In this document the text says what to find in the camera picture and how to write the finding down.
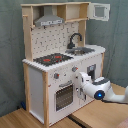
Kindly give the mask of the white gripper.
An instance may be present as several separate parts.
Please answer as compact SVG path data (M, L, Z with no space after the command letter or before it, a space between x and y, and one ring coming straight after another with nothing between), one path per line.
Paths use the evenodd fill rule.
M85 100L86 94L84 92L84 87L86 84L91 83L91 77L85 73L85 72L79 72L78 73L78 89L77 89L77 95L80 99Z

